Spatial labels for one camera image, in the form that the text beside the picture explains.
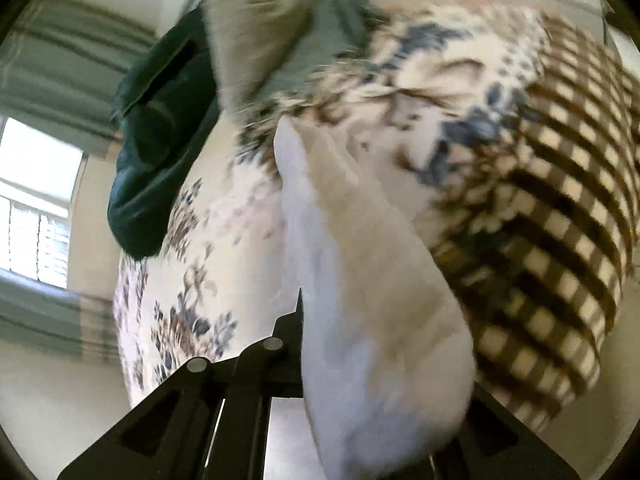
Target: plaid fabric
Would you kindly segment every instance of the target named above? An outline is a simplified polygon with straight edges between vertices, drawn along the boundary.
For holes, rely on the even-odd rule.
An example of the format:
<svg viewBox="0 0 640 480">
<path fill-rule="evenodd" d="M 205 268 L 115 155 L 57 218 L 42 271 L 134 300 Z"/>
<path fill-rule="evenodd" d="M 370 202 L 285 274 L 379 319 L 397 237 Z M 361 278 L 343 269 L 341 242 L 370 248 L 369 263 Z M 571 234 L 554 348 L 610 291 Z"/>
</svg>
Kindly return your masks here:
<svg viewBox="0 0 640 480">
<path fill-rule="evenodd" d="M 638 243 L 638 81 L 562 18 L 543 17 L 543 77 L 517 129 L 533 158 L 510 175 L 517 215 L 433 253 L 465 305 L 479 379 L 539 431 L 591 388 Z"/>
</svg>

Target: green curtain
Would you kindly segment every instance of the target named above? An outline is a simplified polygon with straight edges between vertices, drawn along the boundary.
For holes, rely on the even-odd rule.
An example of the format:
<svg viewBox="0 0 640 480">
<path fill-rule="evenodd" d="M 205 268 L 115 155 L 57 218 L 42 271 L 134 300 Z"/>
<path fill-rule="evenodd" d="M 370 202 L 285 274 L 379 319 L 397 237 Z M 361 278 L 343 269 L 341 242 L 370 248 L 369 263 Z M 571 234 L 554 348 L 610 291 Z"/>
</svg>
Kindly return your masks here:
<svg viewBox="0 0 640 480">
<path fill-rule="evenodd" d="M 0 45 L 0 114 L 104 157 L 116 89 L 154 35 L 69 0 L 33 0 Z"/>
</svg>

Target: bedspread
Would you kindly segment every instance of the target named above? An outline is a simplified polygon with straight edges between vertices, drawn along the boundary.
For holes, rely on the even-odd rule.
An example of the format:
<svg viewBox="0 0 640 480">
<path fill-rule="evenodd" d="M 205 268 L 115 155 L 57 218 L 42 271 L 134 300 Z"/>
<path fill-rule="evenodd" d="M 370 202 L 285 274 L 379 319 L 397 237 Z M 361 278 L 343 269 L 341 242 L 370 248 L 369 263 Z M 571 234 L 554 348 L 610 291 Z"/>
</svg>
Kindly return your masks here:
<svg viewBox="0 0 640 480">
<path fill-rule="evenodd" d="M 236 158 L 223 114 L 160 254 L 123 256 L 114 313 L 132 404 L 294 309 L 270 144 L 290 114 L 372 169 L 458 297 L 478 381 L 541 430 L 597 380 L 632 267 L 638 82 L 562 18 L 430 7 L 397 9 L 369 59 L 338 60 L 310 88 L 277 97 L 253 158 Z"/>
</svg>

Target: dark green garment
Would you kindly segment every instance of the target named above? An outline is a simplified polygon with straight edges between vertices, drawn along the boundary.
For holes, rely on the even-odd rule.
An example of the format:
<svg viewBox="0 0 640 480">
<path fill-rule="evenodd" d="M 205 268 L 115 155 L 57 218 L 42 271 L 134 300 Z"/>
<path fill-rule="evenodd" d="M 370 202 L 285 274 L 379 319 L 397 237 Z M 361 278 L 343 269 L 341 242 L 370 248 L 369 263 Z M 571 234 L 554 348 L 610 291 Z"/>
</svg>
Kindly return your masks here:
<svg viewBox="0 0 640 480">
<path fill-rule="evenodd" d="M 295 92 L 337 56 L 363 55 L 382 19 L 368 0 L 204 0 L 183 17 L 118 90 L 125 140 L 108 219 L 125 252 L 139 260 L 161 249 L 219 100 L 245 126 L 252 114 L 240 110 L 259 112 L 276 92 Z"/>
</svg>

